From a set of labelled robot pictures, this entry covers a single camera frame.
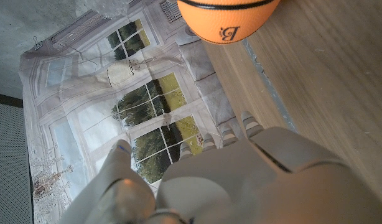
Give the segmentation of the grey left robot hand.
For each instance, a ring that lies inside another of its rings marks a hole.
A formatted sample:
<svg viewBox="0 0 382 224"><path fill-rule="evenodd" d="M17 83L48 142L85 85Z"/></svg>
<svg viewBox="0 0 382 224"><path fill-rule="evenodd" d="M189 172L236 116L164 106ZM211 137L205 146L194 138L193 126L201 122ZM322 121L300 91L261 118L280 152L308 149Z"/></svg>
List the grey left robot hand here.
<svg viewBox="0 0 382 224"><path fill-rule="evenodd" d="M187 144L157 192L131 169L117 141L61 223L382 223L382 201L333 152L288 129L262 127L249 112L245 139L222 129L223 145Z"/></svg>

